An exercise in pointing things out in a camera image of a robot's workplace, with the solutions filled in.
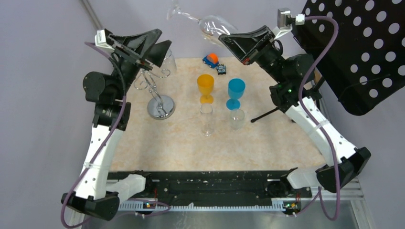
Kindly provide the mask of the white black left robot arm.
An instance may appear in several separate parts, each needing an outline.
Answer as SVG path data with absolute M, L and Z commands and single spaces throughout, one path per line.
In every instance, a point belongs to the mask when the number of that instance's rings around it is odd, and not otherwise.
M 144 175 L 131 174 L 113 185 L 107 184 L 107 178 L 130 118 L 127 93 L 140 71 L 162 65 L 171 46 L 170 40 L 159 41 L 161 35 L 160 29 L 130 36 L 102 29 L 93 42 L 87 43 L 109 60 L 113 72 L 84 76 L 85 99 L 95 105 L 91 140 L 79 178 L 62 196 L 63 208 L 110 221 L 124 201 L 135 194 L 148 197 L 153 192 L 153 184 Z

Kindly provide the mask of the clear textured glass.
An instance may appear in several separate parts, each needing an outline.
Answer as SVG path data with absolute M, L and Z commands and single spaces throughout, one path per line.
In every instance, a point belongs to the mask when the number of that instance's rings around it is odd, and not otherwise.
M 159 73 L 161 73 L 161 78 L 166 78 L 168 76 L 174 75 L 177 72 L 177 65 L 172 51 L 168 49 L 163 63 L 160 67 Z

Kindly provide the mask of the clear wine glass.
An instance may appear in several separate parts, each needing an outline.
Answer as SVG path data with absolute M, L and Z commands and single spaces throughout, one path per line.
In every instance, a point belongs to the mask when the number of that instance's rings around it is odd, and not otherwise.
M 200 114 L 202 118 L 202 134 L 210 136 L 213 133 L 213 106 L 209 103 L 201 104 Z
M 210 43 L 216 44 L 218 46 L 224 46 L 219 41 L 220 35 L 230 35 L 238 31 L 238 29 L 233 24 L 231 24 L 221 16 L 208 15 L 202 18 L 197 18 L 187 12 L 184 12 L 181 9 L 178 0 L 171 0 L 171 5 L 169 6 L 167 12 L 167 20 L 172 18 L 174 15 L 182 15 L 187 19 L 196 22 L 199 26 L 203 38 Z
M 243 127 L 245 113 L 242 109 L 234 109 L 230 112 L 230 126 L 233 130 L 239 130 Z

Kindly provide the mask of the blue plastic wine glass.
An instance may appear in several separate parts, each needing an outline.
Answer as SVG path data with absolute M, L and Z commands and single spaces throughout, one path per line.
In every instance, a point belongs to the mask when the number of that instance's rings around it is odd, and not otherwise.
M 234 78 L 228 83 L 228 95 L 229 99 L 226 102 L 226 107 L 229 110 L 239 109 L 239 99 L 244 95 L 245 82 L 242 79 Z

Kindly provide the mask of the clear wine glass front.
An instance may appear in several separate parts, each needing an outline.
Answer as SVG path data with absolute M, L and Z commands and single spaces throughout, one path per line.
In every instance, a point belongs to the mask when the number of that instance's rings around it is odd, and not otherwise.
M 230 112 L 230 126 L 233 130 L 239 130 L 243 127 L 245 113 L 242 109 L 234 109 Z

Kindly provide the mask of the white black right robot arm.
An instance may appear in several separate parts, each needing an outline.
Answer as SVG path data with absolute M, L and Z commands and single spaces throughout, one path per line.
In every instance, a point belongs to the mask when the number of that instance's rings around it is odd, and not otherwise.
M 300 188 L 318 186 L 337 194 L 359 175 L 371 154 L 345 139 L 321 113 L 315 104 L 318 92 L 303 88 L 305 74 L 314 72 L 314 60 L 309 54 L 282 56 L 277 44 L 290 31 L 263 26 L 247 33 L 222 34 L 218 39 L 242 64 L 257 63 L 276 81 L 269 88 L 273 104 L 301 127 L 324 157 L 323 166 L 289 170 L 280 183 L 281 193 L 292 197 Z

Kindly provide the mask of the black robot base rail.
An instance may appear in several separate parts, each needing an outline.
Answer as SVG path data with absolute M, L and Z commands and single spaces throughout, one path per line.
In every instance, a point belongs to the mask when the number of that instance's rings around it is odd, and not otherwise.
M 293 189 L 287 171 L 117 171 L 108 181 L 128 175 L 146 177 L 145 190 L 133 199 L 157 201 L 172 208 L 271 206 L 277 199 L 311 198 L 309 187 Z

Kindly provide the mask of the clear wine glass back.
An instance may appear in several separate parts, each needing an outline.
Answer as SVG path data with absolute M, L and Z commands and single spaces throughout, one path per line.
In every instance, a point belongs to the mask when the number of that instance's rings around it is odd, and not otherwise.
M 174 15 L 182 15 L 187 19 L 196 22 L 199 26 L 203 38 L 210 43 L 216 44 L 218 46 L 224 46 L 219 41 L 220 35 L 230 35 L 238 31 L 238 29 L 233 24 L 231 24 L 221 16 L 208 15 L 202 18 L 197 18 L 187 12 L 184 12 L 181 9 L 178 0 L 171 0 L 171 5 L 169 6 L 167 12 L 167 20 L 172 18 Z

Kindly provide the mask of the yellow plastic wine glass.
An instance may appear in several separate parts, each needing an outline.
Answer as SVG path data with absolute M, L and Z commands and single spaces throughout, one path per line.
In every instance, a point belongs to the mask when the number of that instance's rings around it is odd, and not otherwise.
M 214 98 L 211 95 L 214 88 L 214 78 L 209 74 L 202 74 L 197 78 L 198 90 L 201 93 L 200 103 L 212 104 Z

